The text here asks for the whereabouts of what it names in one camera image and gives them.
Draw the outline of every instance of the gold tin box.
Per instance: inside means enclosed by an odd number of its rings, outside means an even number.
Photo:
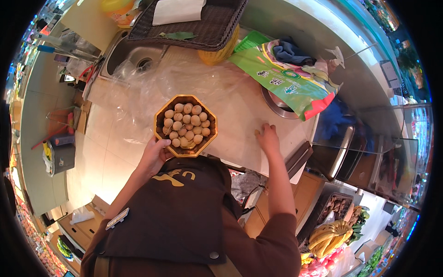
[[[167,148],[169,151],[178,158],[195,158],[197,157],[206,146],[208,146],[211,141],[215,139],[218,134],[218,119],[211,112],[211,110],[206,107],[195,95],[193,94],[177,94],[171,100],[169,100],[155,115],[154,115],[154,134],[158,139],[168,139],[169,136],[163,134],[163,121],[165,118],[165,112],[169,109],[174,110],[176,104],[191,103],[193,105],[200,105],[202,107],[202,112],[208,115],[208,120],[211,122],[209,129],[211,134],[207,137],[203,137],[203,141],[200,144],[192,143],[187,148],[174,147],[172,144]]]

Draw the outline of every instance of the longan fruit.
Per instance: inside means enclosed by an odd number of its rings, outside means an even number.
[[[191,113],[193,107],[194,107],[194,105],[192,105],[191,103],[187,103],[183,107],[183,112],[186,113],[186,114]]]
[[[185,138],[186,138],[187,140],[192,140],[192,139],[194,138],[194,132],[192,132],[192,131],[187,131],[187,132],[186,132],[186,135],[185,135]]]
[[[202,135],[207,137],[211,134],[211,130],[209,130],[208,128],[203,128],[202,129]]]
[[[202,112],[202,107],[200,105],[195,105],[191,110],[191,113],[193,115],[199,115],[201,112]]]
[[[174,124],[172,124],[172,128],[174,129],[174,131],[180,130],[181,127],[182,127],[182,123],[180,121],[176,121],[176,122],[174,122]]]
[[[201,112],[198,117],[200,118],[200,121],[203,122],[206,119],[208,119],[208,115],[205,112]]]
[[[180,138],[180,145],[183,147],[188,146],[189,142],[185,137]]]
[[[211,125],[211,122],[209,120],[205,120],[205,121],[202,122],[202,127],[203,128],[208,128],[209,125]]]
[[[180,140],[178,138],[175,138],[172,140],[172,145],[175,147],[179,147],[180,146]]]
[[[179,137],[179,134],[176,132],[176,131],[172,131],[170,134],[169,134],[169,138],[171,139],[171,140],[173,140],[173,139],[175,139],[175,138],[178,138]]]
[[[183,111],[183,104],[181,103],[175,104],[174,110],[178,113],[181,113]]]
[[[165,127],[169,128],[174,123],[174,121],[170,118],[166,118],[164,121]]]
[[[183,118],[183,115],[181,113],[174,114],[174,120],[180,121]]]
[[[187,131],[186,128],[182,127],[182,128],[180,128],[180,130],[178,130],[177,133],[178,133],[179,136],[182,137],[182,136],[184,136],[186,134],[186,131]]]
[[[169,135],[171,133],[171,128],[169,127],[163,127],[163,134],[165,135]]]
[[[188,124],[191,122],[191,115],[185,114],[182,118],[184,124]]]
[[[198,115],[193,115],[191,116],[191,124],[194,126],[200,126],[202,122],[200,121],[200,118],[198,117]]]
[[[172,118],[174,116],[174,111],[169,109],[165,112],[165,117],[166,118]]]
[[[203,140],[203,137],[201,135],[195,135],[193,138],[193,141],[195,144],[200,144]]]
[[[199,134],[202,133],[202,130],[203,130],[202,127],[200,127],[200,126],[195,126],[195,127],[192,129],[192,132],[194,132],[195,135],[199,135]]]

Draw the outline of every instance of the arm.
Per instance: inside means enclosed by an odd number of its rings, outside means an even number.
[[[269,217],[272,218],[276,214],[295,216],[294,197],[283,156],[280,153],[276,127],[266,123],[263,125],[263,129],[262,134],[256,130],[256,137],[269,161]]]
[[[165,161],[172,157],[172,154],[164,148],[170,144],[171,140],[159,140],[156,142],[155,137],[150,139],[137,168],[135,168],[122,190],[111,206],[109,206],[104,219],[116,217],[134,193],[159,172]]]

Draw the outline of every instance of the white tissue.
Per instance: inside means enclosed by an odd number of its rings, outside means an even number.
[[[157,2],[152,25],[201,20],[206,0],[161,0]]]

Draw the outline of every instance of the cutting board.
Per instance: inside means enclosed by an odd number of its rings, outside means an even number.
[[[105,51],[119,27],[101,10],[102,0],[79,0],[61,18],[67,28]]]

